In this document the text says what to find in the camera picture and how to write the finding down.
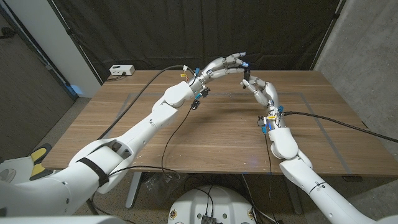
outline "power strip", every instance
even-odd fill
[[[125,75],[132,75],[136,69],[132,65],[112,65],[109,71],[111,75],[123,75],[124,72]]]

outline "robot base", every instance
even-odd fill
[[[213,207],[208,195],[200,190],[192,189],[174,202],[170,209],[168,224],[187,224],[202,221],[206,223],[230,223],[230,224],[255,224],[252,216],[252,206],[242,195],[226,187],[202,186],[199,189],[209,193],[213,199],[214,214],[211,217]]]

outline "white casing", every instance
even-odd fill
[[[141,149],[149,142],[150,139],[156,134],[157,131],[173,123],[177,116],[178,110],[169,106],[167,103],[162,103],[150,115],[137,123],[134,127],[124,133],[122,136],[111,139],[100,139],[91,142],[80,150],[70,161],[69,165],[75,163],[82,157],[87,157],[98,146],[117,140],[122,144],[122,147],[117,151],[119,155],[128,151],[131,155],[125,160],[121,160],[111,172],[119,169],[129,167]],[[101,194],[109,192],[119,181],[127,174],[128,170],[118,172],[109,177],[109,182],[100,187],[97,191]]]
[[[199,189],[209,192],[210,186],[200,187]],[[248,212],[251,211],[252,206],[242,195],[226,187],[219,186],[213,186],[209,194],[213,199],[213,218],[216,218],[217,223],[255,224],[254,220],[248,216]],[[172,205],[170,212],[172,210],[177,211],[177,216],[171,219],[169,212],[168,224],[201,224],[201,218],[198,218],[198,214],[204,215],[206,207],[208,207],[207,215],[210,217],[212,206],[207,194],[196,189],[190,190]]]
[[[269,100],[274,100],[274,105],[279,106],[279,98],[278,98],[278,93],[276,92],[276,89],[274,85],[270,82],[267,82],[265,84],[265,88],[263,89],[262,93],[264,96],[269,99]]]
[[[303,160],[303,162],[304,162],[309,168],[312,169],[313,166],[312,166],[311,160],[310,160],[300,149],[298,150],[297,156],[299,156],[299,158],[300,158],[301,160]]]
[[[152,107],[152,111],[162,103],[167,103],[174,108],[179,108],[183,105],[185,100],[192,99],[193,96],[192,89],[189,87],[188,83],[182,81],[179,84],[166,89],[164,95],[156,101],[155,105]]]
[[[122,159],[108,147],[102,147],[87,158],[109,173]],[[50,177],[8,184],[0,181],[0,208],[7,216],[72,215],[93,195],[99,186],[97,174],[81,162]]]
[[[29,224],[126,224],[118,217],[108,215],[88,216],[59,216],[59,217],[15,217],[1,218],[2,224],[29,223]]]
[[[112,65],[109,71],[111,75],[122,75],[123,72],[126,72],[125,75],[132,75],[136,69],[133,65]]]
[[[375,223],[359,212],[298,156],[281,162],[279,167],[286,178],[311,197],[332,224]]]
[[[271,151],[279,159],[291,159],[299,153],[299,146],[294,140],[290,128],[276,128],[268,132],[273,141]]]
[[[376,223],[377,224],[397,224],[398,223],[398,215],[382,218],[379,221],[377,221]]]

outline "electrical wire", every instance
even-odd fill
[[[102,133],[101,134],[101,136],[98,138],[98,140],[100,140],[100,139],[102,139],[118,122],[119,122],[119,120],[129,111],[129,109],[133,106],[133,104],[138,100],[138,98],[141,96],[141,94],[144,92],[144,90],[161,74],[161,73],[163,73],[164,71],[167,71],[167,70],[171,70],[171,69],[175,69],[175,68],[184,68],[184,66],[183,65],[174,65],[174,66],[170,66],[170,67],[167,67],[167,68],[165,68],[165,69],[163,69],[163,70],[161,70],[160,72],[158,72],[156,75],[154,75],[153,77],[152,77],[152,79],[151,80],[149,80],[149,82],[142,88],[142,90],[137,94],[137,96],[135,97],[135,99],[130,103],[130,105],[118,116],[118,118],[116,118],[115,119],[115,121],[113,121],[113,123],[104,131],[104,133]],[[194,72],[193,72],[193,70],[190,68],[190,67],[187,67],[188,69],[189,69],[189,71],[192,73],[192,75],[194,74]],[[122,75],[120,76],[120,77],[116,77],[116,78],[112,78],[111,80],[118,80],[118,79],[120,79],[121,77],[124,77],[126,75],[126,73],[124,72],[124,73],[122,73]],[[167,169],[167,168],[164,168],[164,167],[155,167],[155,166],[130,166],[130,167],[126,167],[126,168],[123,168],[123,169],[119,169],[119,170],[116,170],[116,171],[114,171],[114,172],[112,172],[112,173],[110,173],[109,175],[108,175],[108,177],[109,176],[111,176],[111,175],[113,175],[113,174],[116,174],[116,173],[118,173],[118,172],[121,172],[121,171],[124,171],[124,170],[126,170],[126,169],[131,169],[131,168],[153,168],[153,169],[162,169],[162,171],[163,171],[163,173],[164,173],[164,170],[169,170],[169,171],[172,171],[172,172],[175,172],[177,175],[178,175],[178,179],[180,178],[180,174],[178,174],[178,172],[177,171],[175,171],[175,170],[172,170],[172,169]],[[89,206],[89,208],[91,208],[91,212],[94,214],[94,215],[97,215],[98,214],[98,212],[95,210],[95,204],[93,203],[93,201],[92,200],[90,200],[90,199],[88,199],[87,201],[87,205]]]
[[[251,213],[253,214],[254,222],[255,222],[256,224],[263,224],[263,222],[262,222],[262,220],[261,220],[260,218],[258,219],[258,220],[260,220],[260,221],[257,220],[256,211],[254,210],[254,207],[253,207],[253,206],[251,207]]]
[[[208,192],[208,194],[207,194],[206,214],[207,214],[207,208],[208,208],[208,206],[209,206],[210,191],[211,191],[211,189],[213,188],[213,186],[214,186],[214,185],[212,185],[212,186],[210,187],[209,192]],[[214,211],[214,208],[212,207],[211,209],[212,209],[212,211],[211,211],[211,218],[213,218],[213,211]]]
[[[383,138],[383,139],[386,139],[386,140],[389,140],[389,141],[393,141],[393,142],[398,143],[398,139],[390,138],[390,137],[387,137],[387,136],[384,136],[384,135],[381,135],[381,134],[378,134],[378,133],[374,133],[374,132],[372,132],[372,131],[368,131],[368,130],[365,130],[365,129],[362,129],[362,128],[358,128],[358,127],[356,127],[356,126],[352,126],[352,125],[350,125],[350,124],[346,124],[346,123],[343,123],[343,122],[341,122],[341,121],[337,121],[337,120],[335,120],[335,119],[327,118],[327,117],[325,117],[325,116],[320,116],[320,115],[310,114],[310,113],[303,113],[303,112],[296,112],[296,111],[287,111],[287,112],[284,112],[284,113],[283,113],[284,116],[291,115],[291,114],[299,114],[299,115],[311,116],[311,117],[314,117],[314,118],[325,119],[325,120],[328,120],[328,121],[331,121],[331,122],[334,122],[334,123],[337,123],[337,124],[346,126],[346,127],[348,127],[348,128],[355,129],[355,130],[357,130],[357,131],[362,131],[362,132],[364,132],[364,133],[371,134],[371,135],[373,135],[373,136],[377,136],[377,137],[379,137],[379,138]]]
[[[114,216],[114,215],[110,214],[109,212],[105,212],[104,210],[102,210],[101,208],[99,208],[98,206],[96,206],[96,205],[94,204],[94,195],[91,196],[91,199],[89,199],[89,200],[90,200],[91,204],[94,206],[94,208],[97,209],[98,211],[104,213],[105,215]],[[129,223],[132,223],[132,224],[137,224],[137,223],[135,223],[135,222],[133,222],[133,221],[131,221],[131,220],[126,220],[126,219],[123,219],[123,220],[124,220],[125,222],[129,222]]]
[[[166,153],[167,145],[169,144],[170,140],[173,138],[173,135],[178,131],[178,129],[180,129],[181,125],[182,125],[182,124],[184,123],[184,121],[187,119],[187,117],[188,117],[189,113],[191,112],[191,110],[192,110],[192,107],[189,108],[188,113],[187,113],[187,115],[185,116],[184,120],[181,122],[181,124],[178,126],[178,128],[177,128],[177,129],[173,132],[173,134],[170,136],[169,140],[168,140],[167,143],[166,143],[166,146],[164,147],[163,155],[162,155],[162,162],[161,162],[161,163],[162,163],[162,172],[163,172],[163,175],[165,175],[165,176],[166,176],[166,173],[164,172],[163,159],[164,159],[164,154]]]
[[[247,195],[247,194],[248,194],[247,187],[245,187],[245,184],[243,183],[243,181],[242,181],[240,178],[238,178],[236,175],[234,175],[234,174],[226,174],[226,175],[213,174],[212,177],[211,177],[211,181],[213,181],[213,182],[211,182],[211,181],[209,181],[209,180],[206,180],[206,178],[203,176],[203,174],[201,174],[201,177],[202,177],[203,179],[201,179],[201,178],[199,178],[198,176],[195,176],[195,175],[200,175],[200,174],[191,174],[190,177],[187,177],[187,178],[185,179],[185,182],[184,182],[184,185],[183,185],[184,192],[187,192],[187,182],[189,181],[189,179],[195,179],[195,180],[198,180],[198,181],[199,181],[199,182],[194,182],[194,183],[190,184],[190,188],[191,188],[193,185],[196,185],[196,184],[224,185],[224,186],[226,186],[225,184],[222,184],[222,183],[220,183],[220,182],[217,182],[217,183],[214,182],[214,179],[215,179],[215,178],[217,178],[217,180],[221,180],[221,178],[224,177],[226,183],[228,183],[228,186],[227,186],[228,188],[231,188],[231,189],[235,190],[236,192],[239,192],[241,195],[245,195],[245,196],[247,196],[247,197],[249,198],[249,202],[250,202],[250,204],[252,205],[252,207],[254,208],[254,209],[253,209],[254,212],[261,213],[261,215],[264,216],[264,217],[266,217],[267,219],[269,219],[270,222],[275,223],[275,222],[273,221],[272,218],[268,217],[268,216],[265,215],[263,212],[261,212],[261,211],[258,210],[258,208],[256,207],[256,205],[254,205],[254,202],[253,202],[253,199],[251,198],[251,196],[250,196],[250,195]],[[235,183],[231,183],[231,182],[228,180],[228,178],[227,178],[228,176],[231,176],[231,177],[233,177],[234,179],[236,179],[236,180],[240,183],[240,187],[241,187],[241,188],[240,188],[240,189],[239,189],[239,188],[236,188],[236,187],[235,187],[236,184],[235,184]],[[257,224],[257,223],[262,223],[262,220],[261,220],[261,219],[258,219],[258,220],[255,220],[255,222],[256,222],[256,224]]]
[[[110,173],[110,174],[108,175],[108,177],[110,177],[110,176],[112,176],[113,174],[116,174],[116,173],[118,173],[118,172],[121,172],[121,171],[124,171],[124,170],[128,170],[128,169],[132,169],[132,168],[152,168],[152,169],[168,170],[168,171],[172,171],[172,172],[176,173],[176,174],[178,175],[178,179],[180,178],[180,174],[178,174],[177,171],[172,170],[172,169],[168,169],[168,168],[164,168],[164,167],[157,167],[157,166],[129,166],[129,167],[125,167],[125,168],[123,168],[123,169],[119,169],[119,170],[116,170],[116,171]]]
[[[250,192],[250,188],[249,188],[248,182],[246,181],[246,178],[244,178],[244,175],[243,175],[243,174],[242,174],[242,178],[243,178],[243,181],[244,181],[244,183],[246,184],[246,188],[247,188],[247,190],[248,190],[248,192],[249,192],[249,196],[250,196],[250,199],[251,199],[251,201],[252,201],[252,206],[253,206],[262,216],[266,217],[268,220],[270,220],[270,221],[272,221],[273,223],[276,223],[276,224],[277,224],[275,216],[274,216],[274,219],[272,219],[271,217],[269,217],[268,215],[266,215],[264,212],[260,211],[260,210],[256,207],[256,204],[254,204],[253,197],[251,196],[251,192]]]
[[[126,72],[123,72],[122,73],[122,75],[120,75],[120,76],[118,76],[118,77],[115,77],[115,78],[110,78],[110,79],[108,79],[108,80],[106,80],[106,81],[116,81],[116,80],[119,80],[119,79],[121,79],[121,78],[123,78],[123,77],[126,77]]]
[[[151,80],[149,80],[149,82],[142,88],[142,90],[137,94],[137,96],[135,97],[135,99],[130,103],[130,105],[120,114],[120,116],[118,116],[118,118],[116,118],[113,123],[104,131],[104,133],[102,133],[102,135],[98,138],[98,140],[102,139],[115,125],[116,123],[119,122],[119,120],[127,113],[127,111],[129,111],[129,109],[131,108],[131,106],[138,100],[138,98],[141,96],[141,94],[144,92],[144,90],[163,72],[167,71],[167,70],[171,70],[171,69],[176,69],[176,68],[183,68],[183,65],[174,65],[174,66],[170,66],[167,67],[163,70],[161,70],[160,72],[158,72],[156,75],[154,75]]]
[[[199,189],[199,188],[195,188],[196,190],[200,190],[201,192],[203,192],[203,193],[205,193],[205,194],[207,194],[207,197],[208,198],[210,198],[210,200],[211,200],[211,217],[213,217],[213,212],[214,212],[214,203],[213,203],[213,199],[212,199],[212,197],[210,196],[210,194],[209,193],[207,193],[207,192],[205,192],[204,190],[202,190],[202,189]]]
[[[269,148],[268,148],[267,135],[264,134],[264,137],[266,138],[267,154],[268,154],[268,160],[269,160],[269,173],[270,173],[270,175],[269,175],[269,191],[268,191],[268,196],[269,196],[269,202],[270,202],[270,204],[272,204],[272,198],[271,198],[271,186],[272,186],[272,166],[271,166],[271,157],[269,156]],[[272,209],[271,209],[271,213],[272,213],[272,216],[274,217],[275,223],[278,224],[278,223],[276,222],[277,219],[275,218],[275,214],[274,214],[274,211],[272,211]]]
[[[193,81],[192,81],[191,85],[189,85],[189,87],[191,87],[191,86],[195,83],[195,80],[197,79],[197,76],[199,75],[199,73],[195,74],[195,73],[192,71],[191,68],[189,68],[189,69],[190,69],[190,71],[191,71],[191,73],[192,73],[192,75],[193,75]]]

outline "yellow sticker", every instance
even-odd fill
[[[267,119],[276,119],[276,116],[268,116]]]

